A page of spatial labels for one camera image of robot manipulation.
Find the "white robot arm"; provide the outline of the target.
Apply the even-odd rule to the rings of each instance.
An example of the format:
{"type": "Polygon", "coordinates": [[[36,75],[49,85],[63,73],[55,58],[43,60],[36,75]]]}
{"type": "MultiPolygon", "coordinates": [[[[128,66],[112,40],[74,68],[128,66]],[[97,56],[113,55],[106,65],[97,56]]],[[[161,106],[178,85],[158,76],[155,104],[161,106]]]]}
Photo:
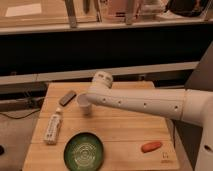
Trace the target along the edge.
{"type": "Polygon", "coordinates": [[[112,89],[111,74],[98,71],[87,90],[88,101],[123,110],[158,115],[203,128],[195,171],[213,171],[213,92],[192,89],[112,89]]]}

